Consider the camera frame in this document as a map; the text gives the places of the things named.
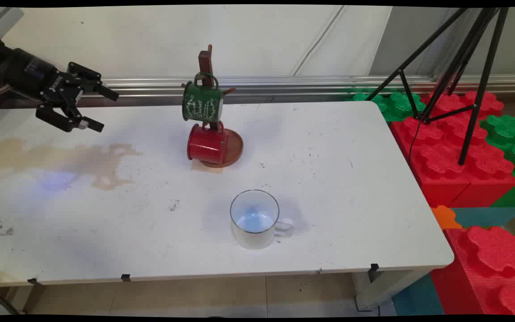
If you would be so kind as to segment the black robotic gripper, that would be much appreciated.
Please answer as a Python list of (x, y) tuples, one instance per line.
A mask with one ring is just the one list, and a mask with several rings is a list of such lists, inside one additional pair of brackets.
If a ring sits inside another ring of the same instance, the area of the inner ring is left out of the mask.
[(38, 119), (65, 132), (74, 129), (102, 132), (103, 123), (82, 116), (77, 109), (77, 102), (84, 93), (118, 100), (120, 94), (103, 84), (100, 73), (73, 61), (62, 72), (20, 48), (0, 47), (0, 53), (3, 56), (0, 77), (15, 92), (42, 103), (35, 111)]

